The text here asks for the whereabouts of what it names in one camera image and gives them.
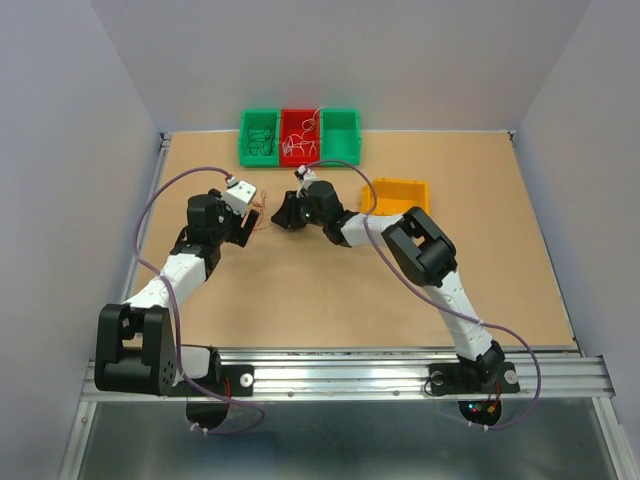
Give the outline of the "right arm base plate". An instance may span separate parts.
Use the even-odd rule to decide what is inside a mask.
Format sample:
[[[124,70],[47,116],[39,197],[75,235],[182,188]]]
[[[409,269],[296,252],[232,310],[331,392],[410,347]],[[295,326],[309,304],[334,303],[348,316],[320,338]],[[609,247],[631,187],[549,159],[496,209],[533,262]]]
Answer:
[[[461,363],[431,363],[423,390],[431,396],[515,394],[520,392],[520,384],[511,362],[504,362],[489,380],[481,380],[477,372]]]

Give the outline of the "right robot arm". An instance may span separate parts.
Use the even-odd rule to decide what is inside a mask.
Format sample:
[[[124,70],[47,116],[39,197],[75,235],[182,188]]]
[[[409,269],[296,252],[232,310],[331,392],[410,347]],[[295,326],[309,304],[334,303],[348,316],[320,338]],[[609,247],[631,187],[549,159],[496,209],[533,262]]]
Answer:
[[[271,221],[288,231],[318,226],[341,247],[387,248],[394,259],[390,265],[400,269],[399,279],[423,293],[441,313],[459,359],[450,377],[475,391],[495,380],[504,352],[464,290],[453,242],[423,209],[412,207],[390,216],[356,213],[344,208],[331,183],[314,181],[286,192]]]

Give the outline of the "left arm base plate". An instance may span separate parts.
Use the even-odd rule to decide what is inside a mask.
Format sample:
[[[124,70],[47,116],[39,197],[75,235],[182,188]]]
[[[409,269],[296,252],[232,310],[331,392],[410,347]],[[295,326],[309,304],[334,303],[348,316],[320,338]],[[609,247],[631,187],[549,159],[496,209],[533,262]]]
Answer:
[[[250,364],[223,364],[219,377],[215,374],[207,374],[202,378],[192,376],[196,384],[217,395],[237,398],[248,398],[253,395],[254,379],[255,369]]]

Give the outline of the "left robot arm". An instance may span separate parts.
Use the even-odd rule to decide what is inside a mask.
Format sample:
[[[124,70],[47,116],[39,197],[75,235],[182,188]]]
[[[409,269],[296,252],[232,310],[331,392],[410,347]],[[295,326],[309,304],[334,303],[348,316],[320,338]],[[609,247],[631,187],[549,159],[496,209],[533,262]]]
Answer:
[[[256,188],[241,181],[188,199],[186,225],[163,267],[135,295],[100,311],[94,382],[101,391],[167,396],[184,380],[174,313],[204,284],[221,246],[243,247],[258,220]]]

